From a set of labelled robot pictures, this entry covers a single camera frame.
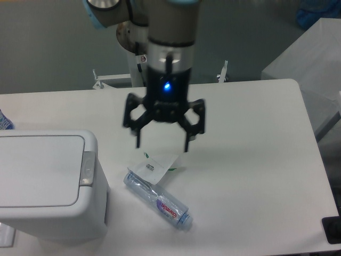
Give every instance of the table surface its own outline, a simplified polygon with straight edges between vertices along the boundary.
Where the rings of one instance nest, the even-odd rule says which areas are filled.
[[[151,123],[141,149],[122,127],[129,92],[144,88],[0,95],[17,129],[88,129],[111,187],[108,233],[59,244],[17,232],[1,255],[276,255],[341,249],[321,219],[337,215],[297,83],[293,80],[191,85],[206,99],[206,133],[183,154],[177,124]],[[143,152],[181,154],[161,185],[189,206],[193,226],[173,228],[126,189],[127,166]]]

